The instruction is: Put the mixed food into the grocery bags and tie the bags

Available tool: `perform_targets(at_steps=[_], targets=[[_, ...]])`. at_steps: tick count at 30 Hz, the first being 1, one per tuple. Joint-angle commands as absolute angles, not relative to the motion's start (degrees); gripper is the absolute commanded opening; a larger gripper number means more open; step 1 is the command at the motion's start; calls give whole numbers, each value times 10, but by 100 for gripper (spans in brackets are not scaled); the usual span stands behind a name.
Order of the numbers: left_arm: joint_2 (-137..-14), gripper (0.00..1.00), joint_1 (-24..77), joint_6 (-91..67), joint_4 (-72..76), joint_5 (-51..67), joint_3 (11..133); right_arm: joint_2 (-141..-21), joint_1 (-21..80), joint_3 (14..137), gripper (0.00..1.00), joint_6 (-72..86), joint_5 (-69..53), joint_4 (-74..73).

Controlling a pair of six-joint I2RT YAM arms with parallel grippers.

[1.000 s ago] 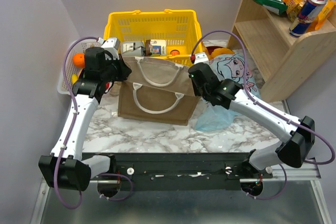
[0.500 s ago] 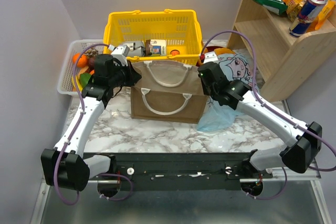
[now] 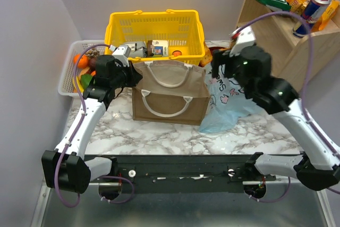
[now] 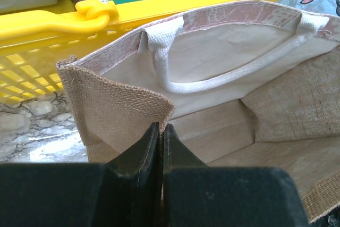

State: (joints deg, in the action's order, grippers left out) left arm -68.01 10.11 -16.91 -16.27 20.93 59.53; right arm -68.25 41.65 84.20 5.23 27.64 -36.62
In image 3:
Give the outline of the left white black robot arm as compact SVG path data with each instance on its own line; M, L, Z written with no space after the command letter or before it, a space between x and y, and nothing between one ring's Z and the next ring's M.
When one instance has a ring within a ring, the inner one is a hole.
M135 87L141 79L125 55L98 57L96 75L83 91L82 105L69 131L54 150L42 155L48 187L82 194L90 181L112 172L113 161L109 158L97 156L85 161L86 148L97 123L116 97L116 89Z

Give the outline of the brown jute tote bag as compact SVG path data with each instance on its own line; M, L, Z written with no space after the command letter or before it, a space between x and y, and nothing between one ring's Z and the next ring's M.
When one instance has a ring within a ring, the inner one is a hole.
M204 68L173 60L133 66L142 75L132 88L134 120L201 124L210 101Z

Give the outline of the longan bunch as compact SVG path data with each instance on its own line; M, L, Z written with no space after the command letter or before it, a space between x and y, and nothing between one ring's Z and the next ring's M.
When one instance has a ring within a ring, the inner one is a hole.
M94 47L90 50L88 50L86 53L85 53L85 56L90 60L92 58L97 58L100 54L100 51Z

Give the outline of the blue cartoon plastic bag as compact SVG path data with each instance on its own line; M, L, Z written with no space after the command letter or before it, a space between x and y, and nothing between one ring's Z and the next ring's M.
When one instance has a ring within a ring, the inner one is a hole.
M224 67L219 67L216 78L212 77L211 64L204 67L210 101L207 114L199 127L201 133L218 133L232 129L239 118L262 112L256 103L246 99L243 88L235 79L224 77Z

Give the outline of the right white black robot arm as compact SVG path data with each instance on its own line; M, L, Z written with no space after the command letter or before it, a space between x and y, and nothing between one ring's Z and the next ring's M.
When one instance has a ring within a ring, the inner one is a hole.
M212 77L220 66L224 76L243 88L246 99L255 102L278 120L303 149L298 155L277 156L255 153L246 162L256 175L281 175L298 179L307 188L320 191L339 183L339 151L319 126L303 113L298 92L289 82L271 75L271 55L253 45L231 56L230 50L212 54Z

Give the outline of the red bull can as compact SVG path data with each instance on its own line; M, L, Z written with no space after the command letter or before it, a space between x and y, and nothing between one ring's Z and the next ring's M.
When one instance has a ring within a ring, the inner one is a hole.
M301 14L301 18L306 22L310 31L331 2L332 0L310 0ZM292 31L293 35L298 38L302 38L308 34L307 29L301 22L297 22Z

